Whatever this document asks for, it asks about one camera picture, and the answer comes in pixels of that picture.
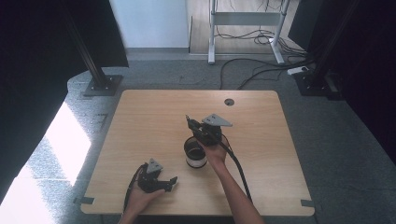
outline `forearm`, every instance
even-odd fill
[[[217,166],[215,172],[219,176],[221,185],[223,186],[235,223],[263,224],[264,221],[259,212],[248,199],[245,192],[235,182],[227,167],[225,165]]]
[[[136,213],[132,211],[125,210],[122,214],[119,224],[133,224],[134,220],[137,218]]]

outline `white wall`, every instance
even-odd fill
[[[187,48],[186,0],[110,0],[125,48]]]

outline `person's right hand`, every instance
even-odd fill
[[[229,146],[229,143],[224,136],[222,136],[221,141],[226,147]],[[206,147],[199,141],[198,144],[204,149],[207,160],[209,161],[210,165],[212,165],[213,169],[215,169],[215,171],[217,171],[220,166],[224,166],[227,152],[221,145],[217,144],[215,146]]]

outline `desk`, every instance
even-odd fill
[[[233,99],[234,105],[224,104]],[[163,166],[160,180],[177,184],[152,204],[146,215],[230,216],[223,189],[207,164],[192,169],[184,142],[192,136],[185,116],[201,120],[216,113],[233,127],[222,128],[240,161],[253,202],[262,216],[311,216],[314,208],[274,91],[125,91],[108,130],[82,204],[87,214],[120,214],[129,182],[139,165],[154,158]],[[226,160],[243,188],[233,163]]]

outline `floor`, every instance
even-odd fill
[[[217,90],[221,67],[241,57],[219,56],[209,65],[205,56],[183,49],[129,49],[127,54],[130,68],[104,68],[107,75],[123,75],[115,96],[82,96],[88,72],[69,80],[64,105],[1,206],[2,223],[117,223],[119,215],[83,214],[74,200],[84,196],[122,91]],[[275,62],[272,55],[249,57]],[[249,60],[227,64],[223,89],[235,90],[259,66]],[[316,208],[312,217],[266,217],[267,223],[396,223],[396,167],[346,102],[302,97],[286,72],[264,73],[244,90],[278,93]],[[142,219],[231,222],[227,217]]]

